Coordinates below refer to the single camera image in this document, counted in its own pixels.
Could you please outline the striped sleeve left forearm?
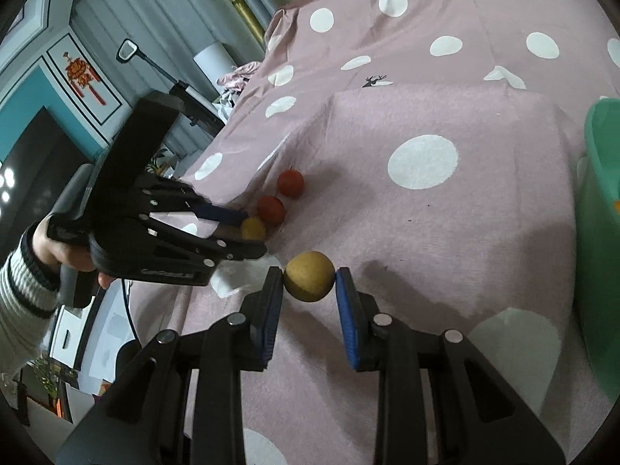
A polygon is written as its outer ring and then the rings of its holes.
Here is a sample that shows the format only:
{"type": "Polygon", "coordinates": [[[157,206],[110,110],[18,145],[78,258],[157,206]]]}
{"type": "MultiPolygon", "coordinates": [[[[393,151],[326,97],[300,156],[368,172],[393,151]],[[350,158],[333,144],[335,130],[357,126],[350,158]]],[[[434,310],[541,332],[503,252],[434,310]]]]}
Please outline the striped sleeve left forearm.
{"type": "Polygon", "coordinates": [[[60,276],[34,253],[35,232],[35,225],[23,232],[1,268],[1,373],[6,379],[40,354],[57,308],[60,276]]]}

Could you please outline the person left hand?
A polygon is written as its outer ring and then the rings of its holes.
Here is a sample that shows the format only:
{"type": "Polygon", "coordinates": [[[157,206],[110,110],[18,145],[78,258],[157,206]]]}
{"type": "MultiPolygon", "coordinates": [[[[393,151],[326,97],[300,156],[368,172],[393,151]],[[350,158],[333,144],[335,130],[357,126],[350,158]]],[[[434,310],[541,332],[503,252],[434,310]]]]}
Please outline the person left hand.
{"type": "Polygon", "coordinates": [[[62,267],[83,273],[95,270],[89,250],[61,243],[48,236],[49,219],[50,216],[47,216],[37,225],[30,226],[24,234],[22,256],[31,274],[28,282],[31,296],[59,290],[62,267]]]}

